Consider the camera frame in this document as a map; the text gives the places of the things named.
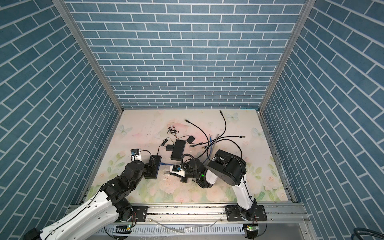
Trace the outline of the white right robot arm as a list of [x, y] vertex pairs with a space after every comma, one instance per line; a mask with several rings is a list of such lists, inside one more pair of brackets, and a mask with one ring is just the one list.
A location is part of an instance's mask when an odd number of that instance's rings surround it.
[[218, 150], [206, 163], [190, 154], [183, 154], [180, 168], [185, 172], [184, 179], [195, 180], [203, 189], [211, 188], [217, 179], [232, 186], [239, 208], [252, 212], [257, 208], [257, 201], [249, 192], [246, 165], [241, 157]]

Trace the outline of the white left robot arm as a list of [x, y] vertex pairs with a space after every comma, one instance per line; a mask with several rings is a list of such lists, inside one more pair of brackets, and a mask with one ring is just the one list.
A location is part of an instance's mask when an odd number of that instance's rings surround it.
[[99, 191], [71, 213], [39, 230], [27, 231], [24, 240], [85, 240], [96, 231], [116, 221], [134, 226], [139, 220], [127, 196], [137, 188], [142, 178], [155, 179], [160, 162], [156, 159], [144, 163], [133, 160], [123, 172], [104, 183]]

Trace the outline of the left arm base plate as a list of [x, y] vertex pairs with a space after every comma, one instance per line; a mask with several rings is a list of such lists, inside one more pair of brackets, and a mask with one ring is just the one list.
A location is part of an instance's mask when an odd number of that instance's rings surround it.
[[148, 209], [149, 207], [145, 205], [131, 206], [123, 213], [118, 213], [116, 222], [143, 223], [146, 220]]

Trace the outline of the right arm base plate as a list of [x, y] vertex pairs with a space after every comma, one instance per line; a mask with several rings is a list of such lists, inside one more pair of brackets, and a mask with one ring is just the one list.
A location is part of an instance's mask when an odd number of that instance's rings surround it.
[[267, 215], [263, 205], [256, 205], [249, 210], [242, 209], [238, 205], [227, 205], [225, 207], [225, 213], [228, 222], [240, 222], [240, 221], [266, 221]]

